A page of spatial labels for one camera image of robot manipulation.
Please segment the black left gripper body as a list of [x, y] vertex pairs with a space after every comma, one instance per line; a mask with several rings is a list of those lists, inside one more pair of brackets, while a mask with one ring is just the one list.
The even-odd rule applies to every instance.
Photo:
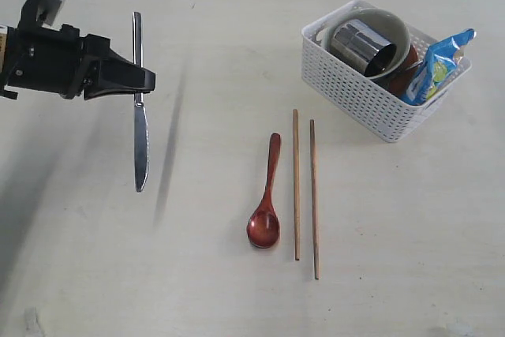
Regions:
[[58, 94], [72, 99], [84, 92], [93, 62], [105, 58], [108, 38], [88, 34], [70, 24], [59, 30], [36, 20], [35, 0], [26, 0], [15, 28], [7, 28], [1, 69], [1, 96], [16, 99], [8, 87]]

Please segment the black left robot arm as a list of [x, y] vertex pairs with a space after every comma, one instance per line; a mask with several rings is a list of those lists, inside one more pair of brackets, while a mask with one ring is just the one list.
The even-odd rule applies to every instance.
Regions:
[[146, 94], [155, 74], [117, 54], [110, 39], [63, 24], [52, 29], [63, 0], [26, 0], [16, 27], [1, 31], [1, 95], [16, 99], [17, 88], [64, 99]]

